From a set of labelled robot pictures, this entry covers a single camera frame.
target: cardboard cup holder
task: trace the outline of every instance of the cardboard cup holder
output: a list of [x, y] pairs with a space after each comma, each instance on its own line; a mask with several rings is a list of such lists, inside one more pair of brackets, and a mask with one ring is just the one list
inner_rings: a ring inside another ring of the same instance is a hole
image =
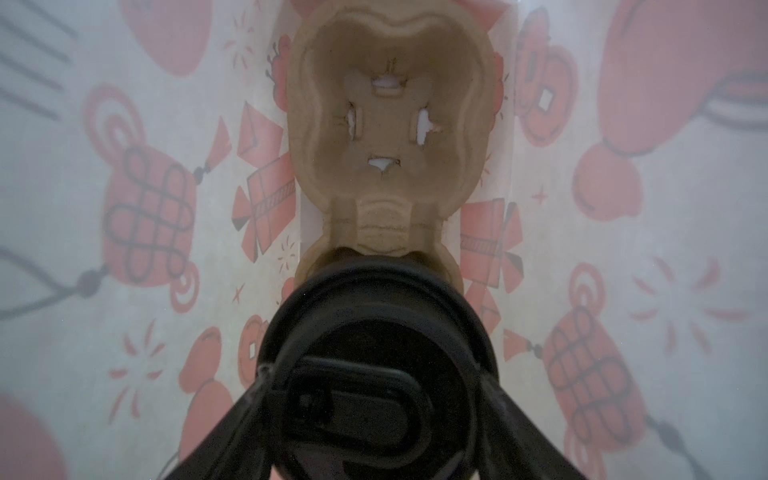
[[480, 178], [494, 82], [488, 36], [451, 0], [329, 0], [308, 17], [291, 48], [288, 134], [323, 235], [298, 283], [338, 256], [378, 254], [463, 288], [442, 225]]

